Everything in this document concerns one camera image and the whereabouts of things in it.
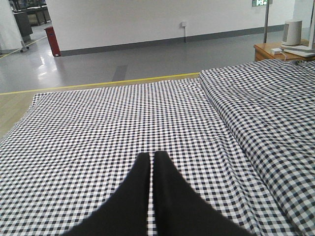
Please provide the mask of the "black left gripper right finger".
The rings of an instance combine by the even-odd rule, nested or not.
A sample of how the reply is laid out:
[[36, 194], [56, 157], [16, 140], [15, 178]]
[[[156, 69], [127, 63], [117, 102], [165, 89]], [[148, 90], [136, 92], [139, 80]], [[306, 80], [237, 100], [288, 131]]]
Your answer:
[[154, 153], [153, 199], [159, 236], [249, 236], [207, 204], [183, 179], [166, 151]]

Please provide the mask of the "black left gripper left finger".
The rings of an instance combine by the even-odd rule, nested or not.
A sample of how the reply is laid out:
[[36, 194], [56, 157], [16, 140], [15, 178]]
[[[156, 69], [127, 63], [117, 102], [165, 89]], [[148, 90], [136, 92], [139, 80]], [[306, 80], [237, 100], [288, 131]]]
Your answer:
[[146, 236], [150, 157], [140, 153], [115, 193], [65, 236]]

